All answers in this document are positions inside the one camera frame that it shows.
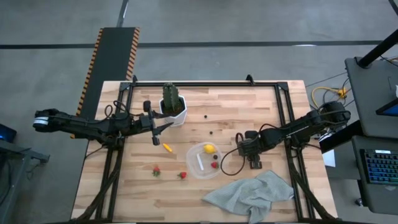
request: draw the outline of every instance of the white pot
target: white pot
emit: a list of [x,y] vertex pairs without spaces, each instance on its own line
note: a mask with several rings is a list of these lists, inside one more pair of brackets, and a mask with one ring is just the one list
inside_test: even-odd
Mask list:
[[[172,124],[171,127],[176,127],[176,126],[182,125],[185,121],[185,118],[187,117],[187,104],[185,102],[185,98],[182,95],[179,95],[178,97],[183,101],[184,110],[177,116],[174,116],[174,117],[169,116],[169,117],[165,118],[166,123],[174,122],[174,124]],[[163,113],[162,102],[163,102],[163,99],[161,99],[159,101],[159,107],[160,107],[161,113]]]

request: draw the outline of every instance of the clear plastic bowl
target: clear plastic bowl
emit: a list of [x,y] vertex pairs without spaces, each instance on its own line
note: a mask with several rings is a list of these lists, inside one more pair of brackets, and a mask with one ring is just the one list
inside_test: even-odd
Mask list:
[[[213,145],[217,151],[212,154],[207,154],[203,148],[206,144]],[[212,168],[211,163],[218,162],[218,165],[220,165],[221,159],[222,155],[220,149],[211,142],[196,144],[187,152],[187,166],[190,169],[190,174],[197,179],[210,179],[220,174],[221,169]]]

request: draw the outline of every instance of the white stick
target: white stick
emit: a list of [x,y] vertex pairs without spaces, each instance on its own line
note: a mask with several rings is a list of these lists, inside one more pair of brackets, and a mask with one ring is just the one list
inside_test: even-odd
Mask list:
[[197,158],[198,158],[198,162],[199,162],[200,169],[201,169],[201,170],[204,170],[203,164],[201,163],[201,159],[200,159],[199,153],[197,154]]

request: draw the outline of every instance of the red strawberry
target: red strawberry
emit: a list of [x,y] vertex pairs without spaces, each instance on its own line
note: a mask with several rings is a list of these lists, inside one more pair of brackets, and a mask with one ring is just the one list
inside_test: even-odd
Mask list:
[[154,177],[157,177],[158,175],[160,175],[159,167],[155,167],[154,170],[152,171],[152,174],[154,175]]
[[177,175],[179,178],[184,179],[187,176],[187,172],[181,172],[179,175]]
[[218,169],[218,162],[212,162],[211,167],[214,169]]

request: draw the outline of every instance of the cactus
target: cactus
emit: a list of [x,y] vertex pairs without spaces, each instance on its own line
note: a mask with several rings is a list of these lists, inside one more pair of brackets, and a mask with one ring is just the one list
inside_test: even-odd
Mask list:
[[163,104],[166,114],[178,115],[182,111],[182,103],[178,98],[178,89],[173,83],[165,83],[163,86]]

